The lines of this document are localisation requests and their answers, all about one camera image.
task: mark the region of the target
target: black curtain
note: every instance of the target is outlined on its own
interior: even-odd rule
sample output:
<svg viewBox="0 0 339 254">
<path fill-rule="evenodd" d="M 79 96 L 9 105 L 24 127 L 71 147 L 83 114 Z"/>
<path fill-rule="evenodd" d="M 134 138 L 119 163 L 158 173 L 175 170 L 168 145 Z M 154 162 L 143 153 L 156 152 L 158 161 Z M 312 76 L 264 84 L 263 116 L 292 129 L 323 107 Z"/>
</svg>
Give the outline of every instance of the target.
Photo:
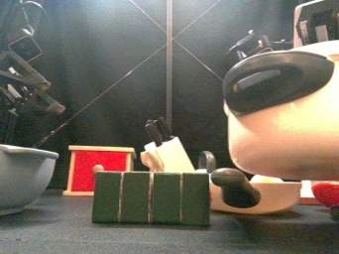
<svg viewBox="0 0 339 254">
<path fill-rule="evenodd" d="M 248 30 L 274 41 L 292 40 L 299 1 L 174 0 L 172 132 L 195 167 L 211 151 L 218 167 L 232 167 L 223 77 L 228 48 Z M 166 116 L 167 1 L 45 0 L 33 67 L 53 84 L 48 93 L 65 106 L 61 115 L 21 114 L 15 145 L 32 147 L 60 125 L 41 149 L 60 153 L 51 188 L 67 187 L 69 145 L 135 148 L 135 170 L 150 143 L 148 119 Z"/>
</svg>

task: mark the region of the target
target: black table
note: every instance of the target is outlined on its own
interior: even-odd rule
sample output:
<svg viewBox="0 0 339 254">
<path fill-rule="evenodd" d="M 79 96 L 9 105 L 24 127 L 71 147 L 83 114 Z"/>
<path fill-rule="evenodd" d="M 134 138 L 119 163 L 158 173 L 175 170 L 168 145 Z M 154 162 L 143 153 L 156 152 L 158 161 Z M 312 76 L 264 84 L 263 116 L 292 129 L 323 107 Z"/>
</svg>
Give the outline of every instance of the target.
<svg viewBox="0 0 339 254">
<path fill-rule="evenodd" d="M 211 226 L 94 224 L 92 197 L 48 190 L 0 216 L 0 253 L 339 253 L 339 223 L 320 205 L 274 215 L 211 213 Z"/>
</svg>

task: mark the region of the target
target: green box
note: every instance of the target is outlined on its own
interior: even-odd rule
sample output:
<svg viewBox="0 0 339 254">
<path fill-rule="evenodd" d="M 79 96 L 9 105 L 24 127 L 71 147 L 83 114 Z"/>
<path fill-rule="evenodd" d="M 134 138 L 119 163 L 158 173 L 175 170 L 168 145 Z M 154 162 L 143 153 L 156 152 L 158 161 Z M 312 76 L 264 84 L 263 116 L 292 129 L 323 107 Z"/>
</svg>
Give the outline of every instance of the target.
<svg viewBox="0 0 339 254">
<path fill-rule="evenodd" d="M 210 225 L 210 176 L 183 173 L 182 224 Z"/>
<path fill-rule="evenodd" d="M 180 224 L 182 174 L 154 173 L 152 223 Z"/>
<path fill-rule="evenodd" d="M 124 172 L 122 180 L 122 223 L 150 222 L 150 173 Z"/>
<path fill-rule="evenodd" d="M 99 171 L 95 173 L 95 189 L 91 221 L 118 222 L 122 173 Z"/>
</svg>

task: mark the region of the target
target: black handle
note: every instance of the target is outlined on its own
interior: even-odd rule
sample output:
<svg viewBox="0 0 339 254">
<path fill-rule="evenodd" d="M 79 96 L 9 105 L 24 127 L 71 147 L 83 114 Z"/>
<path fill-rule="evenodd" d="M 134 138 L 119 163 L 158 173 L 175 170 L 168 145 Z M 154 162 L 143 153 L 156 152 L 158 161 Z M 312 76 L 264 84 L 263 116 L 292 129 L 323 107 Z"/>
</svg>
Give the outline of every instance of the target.
<svg viewBox="0 0 339 254">
<path fill-rule="evenodd" d="M 224 78 L 228 107 L 244 115 L 295 100 L 323 87 L 332 72 L 334 62 L 308 52 L 276 51 L 250 57 Z"/>
<path fill-rule="evenodd" d="M 162 146 L 162 135 L 154 123 L 146 124 L 146 130 L 156 147 Z"/>
<path fill-rule="evenodd" d="M 168 124 L 167 124 L 163 117 L 160 117 L 158 120 L 155 120 L 155 124 L 158 126 L 158 130 L 162 133 L 163 142 L 174 139 L 174 137 L 171 136 L 171 130 L 170 130 Z"/>
<path fill-rule="evenodd" d="M 248 181 L 246 174 L 230 168 L 216 169 L 211 174 L 212 183 L 222 188 L 223 201 L 236 208 L 258 205 L 260 194 Z"/>
</svg>

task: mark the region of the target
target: gray bowl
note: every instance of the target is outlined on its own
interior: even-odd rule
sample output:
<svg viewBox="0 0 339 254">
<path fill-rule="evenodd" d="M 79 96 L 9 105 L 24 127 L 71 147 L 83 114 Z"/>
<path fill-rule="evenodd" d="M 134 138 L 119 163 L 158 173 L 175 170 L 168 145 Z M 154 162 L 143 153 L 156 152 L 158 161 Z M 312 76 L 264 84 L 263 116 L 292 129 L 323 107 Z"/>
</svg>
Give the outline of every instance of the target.
<svg viewBox="0 0 339 254">
<path fill-rule="evenodd" d="M 0 215 L 20 212 L 44 192 L 57 153 L 0 145 Z"/>
</svg>

